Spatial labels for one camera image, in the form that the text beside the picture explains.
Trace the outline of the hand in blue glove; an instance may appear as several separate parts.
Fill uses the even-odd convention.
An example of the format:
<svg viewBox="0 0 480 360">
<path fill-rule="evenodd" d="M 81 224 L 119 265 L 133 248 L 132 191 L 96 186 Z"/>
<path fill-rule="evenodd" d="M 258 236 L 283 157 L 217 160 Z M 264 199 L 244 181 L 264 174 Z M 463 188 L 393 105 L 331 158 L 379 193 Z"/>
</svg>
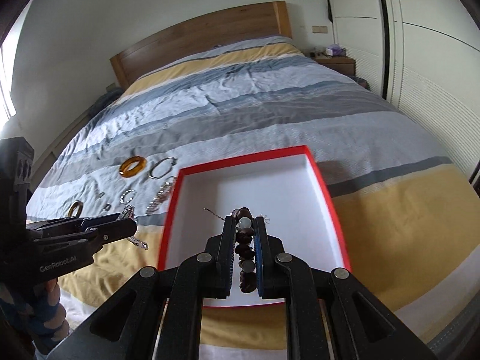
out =
<svg viewBox="0 0 480 360">
<path fill-rule="evenodd" d="M 67 312 L 60 303 L 57 279 L 49 280 L 34 289 L 27 303 L 27 331 L 42 355 L 48 355 L 70 332 Z"/>
</svg>

